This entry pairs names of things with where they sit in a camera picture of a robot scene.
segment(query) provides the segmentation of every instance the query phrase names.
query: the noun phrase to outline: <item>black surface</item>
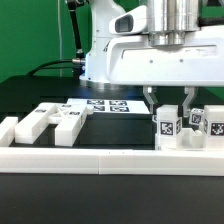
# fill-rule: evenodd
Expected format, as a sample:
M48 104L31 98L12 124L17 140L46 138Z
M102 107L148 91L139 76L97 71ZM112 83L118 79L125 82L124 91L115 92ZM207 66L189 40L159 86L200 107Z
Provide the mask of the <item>black surface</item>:
M159 88L157 96L161 104L181 104L185 97L182 88ZM21 120L41 102L65 103L69 97L143 99L141 88L99 91L70 78L12 77L0 84L0 117ZM222 103L202 88L194 106ZM150 119L95 114L75 146L147 149L153 143ZM34 147L54 147L53 128ZM223 224L223 211L223 177L0 175L1 224Z
M223 224L224 178L0 176L1 223Z

